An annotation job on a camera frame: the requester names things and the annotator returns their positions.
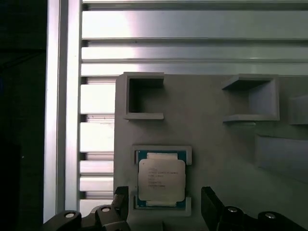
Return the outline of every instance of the rectangular slot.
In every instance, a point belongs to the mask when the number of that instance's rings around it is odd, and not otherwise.
[[[257,136],[257,166],[308,183],[308,141]]]

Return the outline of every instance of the open box-shaped holder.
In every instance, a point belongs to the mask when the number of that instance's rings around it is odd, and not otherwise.
[[[231,93],[244,92],[238,102],[247,101],[243,106],[247,113],[225,116],[223,122],[273,121],[279,120],[279,89],[275,75],[237,75],[223,83],[223,90]]]
[[[164,73],[125,72],[126,100],[125,115],[127,120],[163,120],[163,113],[148,113],[141,106],[143,90],[162,89]]]

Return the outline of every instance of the bolt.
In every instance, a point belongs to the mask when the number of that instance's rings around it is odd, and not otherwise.
[[[269,218],[269,219],[275,219],[275,218],[276,218],[275,215],[272,214],[272,213],[266,213],[265,216],[266,216],[267,218]]]
[[[74,213],[68,213],[68,214],[66,214],[66,218],[72,218],[73,216],[74,216],[75,214]]]
[[[104,207],[104,208],[102,208],[102,211],[103,212],[108,212],[108,211],[110,211],[110,208]]]
[[[236,212],[237,212],[237,209],[234,208],[234,207],[230,207],[230,208],[228,208],[228,211],[229,211],[229,212],[232,212],[232,213],[236,213]]]

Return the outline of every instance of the dark background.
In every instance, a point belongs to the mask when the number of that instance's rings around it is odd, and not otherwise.
[[[0,71],[1,230],[42,224],[46,31],[47,0],[0,0],[0,65],[40,52]]]

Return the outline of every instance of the metal slat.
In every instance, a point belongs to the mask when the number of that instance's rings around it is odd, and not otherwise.
[[[305,0],[83,0],[95,9],[303,10]]]
[[[85,11],[82,38],[306,39],[306,21],[305,11]]]
[[[82,176],[99,176],[114,174],[113,161],[81,161],[80,174]]]
[[[114,122],[110,123],[81,123],[80,151],[113,152],[114,151]]]
[[[115,83],[81,85],[80,113],[114,114],[115,90]]]
[[[80,191],[113,191],[114,178],[112,176],[81,176],[80,177]]]
[[[83,64],[82,76],[118,76],[123,72],[164,72],[183,75],[278,74],[306,75],[307,63],[123,63]]]
[[[82,48],[83,62],[308,62],[308,47],[298,45],[143,44],[141,46],[106,46],[104,43],[91,45],[93,47]]]
[[[79,209],[79,97],[81,60],[80,0],[68,0],[65,209]]]

